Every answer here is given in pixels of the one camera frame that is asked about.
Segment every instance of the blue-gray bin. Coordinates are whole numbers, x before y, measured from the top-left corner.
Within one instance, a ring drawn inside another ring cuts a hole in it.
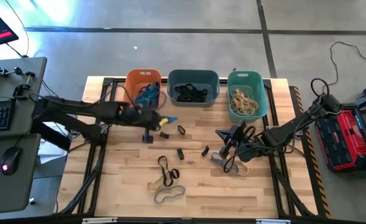
[[[204,103],[190,103],[190,102],[178,102],[178,92],[175,90],[176,86],[192,84],[199,90],[206,89],[208,94],[206,95]],[[219,75],[210,70],[173,70],[168,77],[168,94],[175,106],[197,106],[208,107],[211,106],[216,98],[219,96],[220,82]]]

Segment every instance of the black metal frame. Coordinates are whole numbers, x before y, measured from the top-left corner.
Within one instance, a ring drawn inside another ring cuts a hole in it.
[[[104,99],[104,96],[107,93],[107,89],[111,87],[111,95],[110,99],[115,99],[116,96],[116,87],[118,83],[125,82],[126,78],[105,78],[103,81],[103,89],[101,91],[101,99]],[[166,83],[167,78],[162,79],[162,83]],[[227,79],[220,79],[220,84],[226,84]],[[277,111],[275,108],[275,102],[273,100],[272,86],[270,80],[264,80],[265,88],[267,89],[267,95],[269,99],[269,107],[271,109],[271,116],[273,118],[273,124],[278,125]],[[265,115],[263,117],[263,125],[264,128],[267,128],[269,125],[268,117]],[[94,211],[96,210],[96,203],[99,191],[99,183],[101,179],[101,171],[103,168],[103,162],[105,157],[105,150],[108,138],[108,131],[104,133],[104,140],[100,143],[100,152],[96,166],[92,171],[91,167],[94,161],[94,152],[96,150],[97,145],[92,144],[89,150],[88,162],[86,164],[86,172],[83,181],[82,187],[79,189],[78,193],[74,196],[74,199],[59,213],[51,214],[49,216],[42,217],[30,217],[30,218],[12,218],[8,220],[0,220],[0,223],[82,223],[82,219],[84,218],[94,218]],[[294,201],[297,204],[298,197],[294,193],[292,189],[286,189],[286,191],[291,192],[290,195],[294,195],[294,198],[290,198],[288,196],[288,206],[289,206],[289,214],[286,214],[283,209],[281,192],[279,188],[279,183],[284,182],[284,184],[289,185],[288,181],[288,173],[286,167],[286,160],[283,154],[280,154],[280,165],[281,170],[277,167],[275,156],[273,154],[269,155],[270,159],[270,168],[272,170],[272,179],[273,179],[273,187],[275,192],[275,202],[277,204],[277,212],[278,219],[280,220],[290,220],[291,223],[313,223],[313,224],[323,224],[323,223],[335,223],[335,224],[357,224],[359,222],[351,222],[345,220],[331,220],[326,217],[315,217],[315,216],[296,216],[295,214],[295,206]],[[85,201],[86,201],[86,193],[88,187],[94,181],[93,185],[93,193],[91,196],[90,206],[87,212],[84,212],[85,209]],[[75,207],[78,206],[77,214],[72,214]],[[118,223],[163,223],[163,222],[172,222],[176,221],[177,223],[256,223],[258,219],[254,218],[149,218],[149,217],[117,217]]]

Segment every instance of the orange bin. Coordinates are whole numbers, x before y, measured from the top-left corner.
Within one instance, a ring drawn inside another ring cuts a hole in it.
[[[160,75],[160,72],[156,69],[133,69],[127,74],[125,88],[127,93],[132,97],[132,100],[134,101],[137,95],[139,95],[139,91],[142,87],[153,84],[154,82],[159,82],[159,85],[161,85],[161,80],[162,76]],[[129,97],[127,97],[126,93],[123,97],[123,101],[130,103]]]

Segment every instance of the red power station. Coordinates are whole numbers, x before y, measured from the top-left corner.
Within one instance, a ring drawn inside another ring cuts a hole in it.
[[[320,119],[316,129],[327,166],[333,172],[366,170],[366,125],[355,105],[345,105],[332,119]]]

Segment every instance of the plastic bin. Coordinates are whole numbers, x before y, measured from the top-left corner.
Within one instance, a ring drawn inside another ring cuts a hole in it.
[[[250,86],[253,93],[250,98],[257,101],[258,110],[253,115],[240,115],[230,109],[232,102],[232,91],[238,87]],[[264,84],[262,76],[254,71],[234,71],[227,79],[227,94],[228,94],[228,110],[230,119],[239,122],[244,119],[247,122],[253,122],[267,114],[268,106],[265,98]]]
[[[154,82],[159,82],[161,85],[161,80],[162,76],[156,69],[133,69],[129,71],[126,76],[125,88],[134,101],[142,87],[147,86],[148,84],[153,84]],[[126,93],[124,94],[123,101],[131,103]]]
[[[175,90],[176,86],[192,84],[199,90],[206,89],[204,103],[179,102],[177,96],[179,93]],[[175,106],[211,106],[219,96],[220,83],[219,75],[210,70],[174,70],[168,77],[168,95]]]

